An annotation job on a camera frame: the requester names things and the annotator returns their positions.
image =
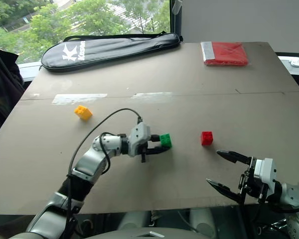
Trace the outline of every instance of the black cable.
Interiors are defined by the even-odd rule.
[[[70,218],[71,218],[71,203],[72,203],[72,192],[71,192],[71,177],[69,177],[71,175],[72,172],[72,167],[73,167],[73,162],[75,159],[76,154],[78,153],[79,149],[81,148],[82,144],[84,143],[84,141],[91,135],[91,133],[96,130],[101,124],[103,124],[108,118],[110,118],[112,115],[120,112],[120,111],[132,111],[134,112],[137,116],[138,116],[138,122],[142,122],[142,117],[140,116],[139,113],[137,113],[135,110],[132,110],[130,108],[122,108],[119,109],[117,111],[114,111],[113,113],[109,114],[107,117],[105,117],[98,125],[96,125],[85,137],[84,139],[80,142],[80,144],[78,145],[78,147],[75,149],[72,157],[71,157],[71,161],[69,164],[69,168],[68,168],[68,179],[69,179],[69,185],[68,185],[68,207],[67,207],[67,213],[66,213],[66,223],[65,223],[65,229],[64,229],[64,233],[63,233],[63,239],[67,239],[69,238],[69,236],[67,235],[67,230],[69,227],[69,223],[70,223]]]
[[[81,233],[79,233],[76,229],[74,229],[74,232],[76,235],[78,235],[80,238],[85,238],[85,236]]]
[[[254,219],[252,220],[253,223],[255,223],[258,220],[258,218],[260,216],[261,208],[263,207],[263,205],[264,205],[264,203],[259,203],[259,206],[257,208],[257,211],[256,211],[256,214],[254,216]]]
[[[290,236],[288,235],[288,233],[284,232],[283,230],[281,230],[280,228],[274,226],[274,225],[271,225],[271,224],[268,224],[268,223],[257,223],[259,225],[263,225],[263,226],[267,226],[269,228],[272,228],[278,232],[280,232],[282,235],[284,235],[285,237],[287,237],[288,239],[290,239]]]
[[[191,226],[191,224],[189,224],[189,222],[188,221],[186,221],[186,219],[182,216],[182,214],[180,213],[180,211],[177,211],[177,213],[178,213],[178,215],[180,216],[180,218],[182,219],[182,221],[190,228],[190,229],[192,229],[194,232],[196,232],[196,233],[199,233],[199,231],[196,229],[196,228],[194,228],[194,227],[192,227]]]
[[[274,206],[272,204],[268,204],[269,208],[273,210],[275,213],[299,213],[299,208],[291,208],[291,209],[284,209],[278,206]]]
[[[108,153],[106,152],[105,148],[104,148],[104,145],[103,145],[103,142],[102,142],[102,137],[106,134],[110,134],[110,135],[114,135],[112,133],[109,133],[109,132],[103,132],[101,133],[100,135],[100,146],[101,146],[101,149],[103,151],[103,153],[105,154],[105,157],[106,157],[106,161],[108,163],[108,166],[107,168],[102,172],[102,175],[105,174],[107,171],[109,171],[110,167],[111,167],[111,161],[110,161],[110,157],[108,155]]]

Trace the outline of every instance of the white logo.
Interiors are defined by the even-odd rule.
[[[66,46],[66,43],[64,44],[64,49],[63,52],[66,54],[62,55],[63,60],[71,60],[75,61],[76,59],[78,60],[84,60],[85,59],[85,41],[81,41],[80,43],[80,51],[79,54],[77,52],[77,46],[75,46],[71,51],[69,51],[68,47]]]

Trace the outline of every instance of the white tape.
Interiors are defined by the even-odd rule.
[[[147,93],[136,93],[134,97],[156,97],[156,96],[171,96],[172,92],[147,92]]]
[[[52,104],[67,105],[81,102],[93,102],[97,99],[104,98],[108,94],[58,94],[54,97]]]

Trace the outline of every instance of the red bag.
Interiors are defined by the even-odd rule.
[[[246,66],[248,58],[241,42],[202,42],[206,65]]]

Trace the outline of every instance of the green lego brick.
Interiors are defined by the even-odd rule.
[[[169,133],[160,135],[159,139],[160,139],[160,143],[163,147],[171,148],[171,140],[170,140]]]

